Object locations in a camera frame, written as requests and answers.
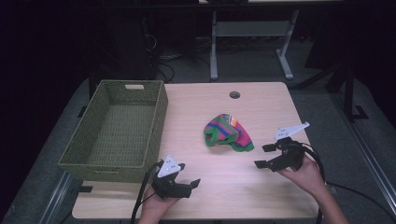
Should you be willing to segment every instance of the wicker basket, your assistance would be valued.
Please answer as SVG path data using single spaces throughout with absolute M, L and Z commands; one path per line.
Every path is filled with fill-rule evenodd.
M 101 81 L 59 165 L 83 180 L 141 183 L 158 161 L 167 105 L 162 81 Z

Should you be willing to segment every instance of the wire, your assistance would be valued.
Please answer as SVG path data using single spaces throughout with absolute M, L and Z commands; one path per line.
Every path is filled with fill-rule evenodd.
M 392 213 L 390 213 L 383 205 L 381 205 L 379 202 L 377 202 L 377 201 L 374 200 L 373 198 L 369 197 L 368 195 L 365 195 L 365 194 L 363 194 L 363 193 L 361 193 L 361 192 L 359 192 L 359 191 L 357 191 L 357 190 L 355 190 L 355 189 L 350 189 L 350 188 L 348 188 L 348 187 L 341 186 L 341 185 L 339 185 L 339 184 L 335 184 L 335 183 L 332 183 L 332 182 L 327 182 L 327 184 L 328 184 L 328 185 L 335 186 L 335 187 L 340 188 L 340 189 L 349 190 L 349 191 L 351 191 L 351 192 L 354 192 L 354 193 L 356 193 L 356 194 L 359 194 L 360 196 L 362 196 L 362 197 L 368 199 L 368 200 L 371 201 L 372 203 L 375 203 L 379 208 L 381 208 L 381 209 L 390 217 L 390 219 L 392 219 L 393 223 L 396 223 L 396 218 L 395 218 L 395 216 L 394 216 Z
M 197 37 L 197 47 L 196 47 L 196 52 L 197 53 L 207 53 L 209 52 L 210 49 L 210 44 L 211 44 L 211 39 L 210 37 Z M 161 55 L 160 59 L 163 60 L 162 63 L 170 63 L 174 60 L 178 59 L 183 59 L 187 58 L 187 56 L 184 56 L 179 53 L 175 54 L 170 54 L 170 55 Z
M 171 67 L 170 65 L 165 64 L 165 63 L 159 63 L 158 65 L 162 65 L 162 66 L 168 67 L 172 71 L 171 77 L 168 78 L 165 75 L 165 73 L 160 68 L 158 68 L 158 72 L 160 73 L 161 76 L 163 76 L 163 82 L 164 83 L 173 82 L 173 78 L 175 76 L 175 69 L 173 67 Z
M 322 178 L 323 178 L 323 180 L 325 181 L 325 178 L 324 178 L 324 168 L 323 168 L 323 164 L 322 164 L 321 161 L 320 161 L 320 157 L 319 157 L 319 155 L 318 155 L 318 152 L 317 152 L 312 146 L 308 145 L 307 143 L 302 143 L 302 144 L 305 145 L 305 146 L 309 146 L 309 147 L 312 148 L 312 151 L 313 151 L 315 154 L 312 153 L 312 151 L 310 151 L 310 150 L 304 150 L 304 151 L 305 151 L 306 153 L 308 153 L 310 156 L 312 156 L 312 158 L 317 162 L 317 165 L 318 165 L 318 167 L 319 167 L 319 170 L 320 170 L 320 171 L 323 171 L 323 174 L 322 174 L 322 173 L 320 173 L 320 174 L 322 175 Z M 341 185 L 339 185 L 339 184 L 335 184 L 335 183 L 332 183 L 332 182 L 329 182 L 329 181 L 325 181 L 325 182 L 326 182 L 326 184 L 328 184 L 328 185 L 332 185 L 332 186 L 335 186 L 335 187 L 340 188 L 340 189 L 349 190 L 349 191 L 351 191 L 351 192 L 354 192 L 354 193 L 356 193 L 356 194 L 359 194 L 360 196 L 362 196 L 362 197 L 368 199 L 368 200 L 371 201 L 372 203 L 376 204 L 380 209 L 382 209 L 382 210 L 390 217 L 390 219 L 393 221 L 393 223 L 396 223 L 396 217 L 395 217 L 392 213 L 390 213 L 383 205 L 381 205 L 379 202 L 377 202 L 377 201 L 374 200 L 373 198 L 369 197 L 368 195 L 365 195 L 365 194 L 363 194 L 363 193 L 361 193 L 361 192 L 359 192 L 359 191 L 357 191 L 357 190 L 355 190 L 355 189 L 350 189 L 350 188 L 348 188 L 348 187 L 341 186 Z
M 131 215 L 131 223 L 134 223 L 136 220 L 137 210 L 139 209 L 140 204 L 142 204 L 143 193 L 145 192 L 146 185 L 149 182 L 149 176 L 150 176 L 152 170 L 155 167 L 159 166 L 160 164 L 161 164 L 161 161 L 156 162 L 151 167 L 149 167 L 148 171 L 145 174 L 145 177 L 143 178 L 143 182 L 142 182 L 142 185 L 140 186 L 139 194 L 137 195 L 136 204 L 134 205 L 134 211 L 132 212 L 132 215 Z
M 231 41 L 230 41 L 230 38 L 228 38 L 223 41 L 219 41 L 219 46 L 223 46 L 225 48 L 225 49 L 219 49 L 218 50 L 219 54 L 235 54 L 235 53 L 247 50 L 248 42 L 243 41 L 243 43 L 241 43 L 240 41 L 235 41 L 234 39 L 231 39 Z
M 198 60 L 200 60 L 200 61 L 202 61 L 202 62 L 204 62 L 207 66 L 209 66 L 209 68 L 210 68 L 210 64 L 209 64 L 209 62 L 207 62 L 205 59 L 203 59 L 203 58 L 201 58 L 201 57 L 195 57 L 196 59 L 198 59 Z
M 59 222 L 59 224 L 63 224 L 66 222 L 66 220 L 72 215 L 72 211 L 67 213 L 67 215 Z
M 155 192 L 152 193 L 150 196 L 148 196 L 145 200 L 143 200 L 142 203 L 144 203 L 146 200 L 148 200 L 149 198 L 151 198 L 152 196 L 154 196 L 154 194 L 155 194 Z
M 303 146 L 310 147 L 314 151 L 314 153 L 317 154 L 318 158 L 320 159 L 319 153 L 314 147 L 312 147 L 311 145 L 309 145 L 307 143 L 302 143 L 302 144 L 303 144 Z
M 151 37 L 153 40 L 154 40 L 154 44 L 153 44 L 153 46 L 151 47 L 151 49 L 155 49 L 155 47 L 157 47 L 157 38 L 155 38 L 155 36 L 154 35 L 145 35 L 145 37 Z

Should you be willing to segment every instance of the hand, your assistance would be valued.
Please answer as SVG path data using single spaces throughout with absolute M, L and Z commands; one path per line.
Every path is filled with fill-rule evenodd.
M 162 199 L 155 194 L 152 186 L 146 190 L 143 200 L 142 214 L 139 224 L 157 224 L 172 205 L 177 203 L 179 198 Z
M 292 171 L 285 169 L 279 173 L 312 196 L 323 193 L 323 190 L 327 191 L 317 164 L 308 157 L 304 156 L 303 165 L 298 171 L 294 167 L 290 168 Z
M 326 223 L 330 224 L 347 224 L 347 218 L 339 207 L 337 201 L 327 190 L 320 175 L 317 164 L 304 156 L 303 166 L 296 171 L 281 170 L 279 173 L 291 180 L 298 187 L 311 194 L 317 201 Z

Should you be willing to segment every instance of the colorful cloth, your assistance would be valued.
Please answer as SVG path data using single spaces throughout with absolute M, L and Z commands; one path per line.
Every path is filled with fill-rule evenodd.
M 220 114 L 204 128 L 205 141 L 209 147 L 228 144 L 235 151 L 250 151 L 254 148 L 248 133 L 229 114 Z

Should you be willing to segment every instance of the wooden table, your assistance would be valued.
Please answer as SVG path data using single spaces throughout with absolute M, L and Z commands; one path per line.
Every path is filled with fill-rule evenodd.
M 176 182 L 201 178 L 189 199 L 174 205 L 164 219 L 266 219 L 315 217 L 313 198 L 285 177 L 268 169 L 259 170 L 254 161 L 271 160 L 280 151 L 264 153 L 273 144 L 278 127 L 300 124 L 285 84 L 206 83 L 167 84 L 169 98 L 163 128 L 160 158 L 168 154 L 186 163 Z M 240 93 L 239 99 L 230 97 Z M 204 127 L 215 116 L 234 116 L 250 135 L 255 148 L 236 152 L 231 146 L 207 147 Z M 308 143 L 304 131 L 294 140 Z M 85 181 L 92 191 L 78 195 L 75 218 L 130 218 L 139 184 Z

